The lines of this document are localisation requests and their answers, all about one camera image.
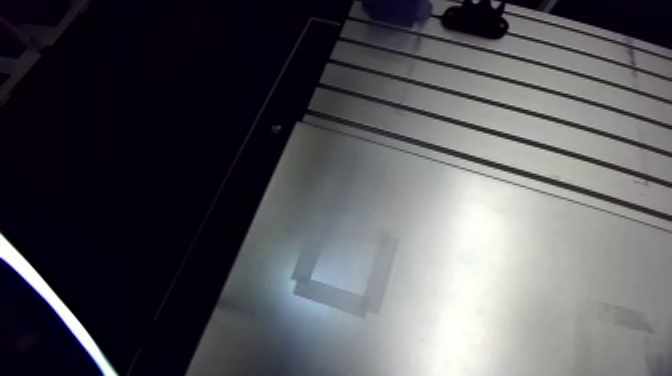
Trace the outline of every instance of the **metal surface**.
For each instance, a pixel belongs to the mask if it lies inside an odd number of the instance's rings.
[[[292,271],[325,223],[312,279],[354,294],[378,236],[397,239],[379,313],[297,295]],[[670,237],[299,125],[189,374],[652,375]]]
[[[534,60],[526,62],[495,54],[488,54],[487,58],[483,58],[483,51],[431,39],[427,36],[414,35],[400,29],[355,21],[346,23],[341,35],[348,40],[375,44],[389,50],[410,53],[422,58],[444,61],[454,66],[467,67],[477,72],[497,75],[561,96],[582,98],[612,109],[651,118],[654,121],[669,123],[672,118],[672,110],[668,103],[633,92],[636,89],[632,85],[631,72],[626,72],[625,78],[619,76],[625,86],[614,87],[609,81],[597,81],[590,78],[593,76],[577,75],[583,72],[577,71],[575,74],[558,71],[535,64]],[[670,85],[666,84],[659,91],[672,90],[669,87]],[[648,94],[658,96],[659,93],[652,91]]]
[[[672,373],[672,61],[351,17],[189,374]]]

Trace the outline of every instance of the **white light strip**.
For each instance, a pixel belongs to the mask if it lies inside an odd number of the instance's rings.
[[[11,266],[35,291],[37,291],[44,300],[56,312],[61,321],[70,329],[70,332],[77,338],[84,347],[89,356],[98,366],[98,369],[104,376],[117,376],[117,372],[107,361],[105,355],[100,351],[91,335],[84,329],[84,326],[77,320],[75,315],[70,312],[68,307],[59,299],[54,290],[49,287],[47,282],[40,277],[40,274],[21,256],[21,254],[0,234],[0,259],[3,259]]]

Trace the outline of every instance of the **black frame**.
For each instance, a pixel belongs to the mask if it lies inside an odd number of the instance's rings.
[[[280,156],[301,120],[350,8],[307,18],[303,31],[222,181],[129,375],[184,374]]]

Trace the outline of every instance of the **aluminum t-slot table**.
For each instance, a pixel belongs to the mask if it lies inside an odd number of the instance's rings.
[[[189,375],[672,372],[672,51],[433,5],[352,6]]]

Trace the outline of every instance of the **black clamp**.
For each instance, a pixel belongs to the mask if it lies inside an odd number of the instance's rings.
[[[509,30],[509,23],[502,17],[504,6],[504,1],[493,8],[490,0],[481,0],[477,4],[464,0],[461,6],[446,9],[441,24],[447,29],[499,39]]]

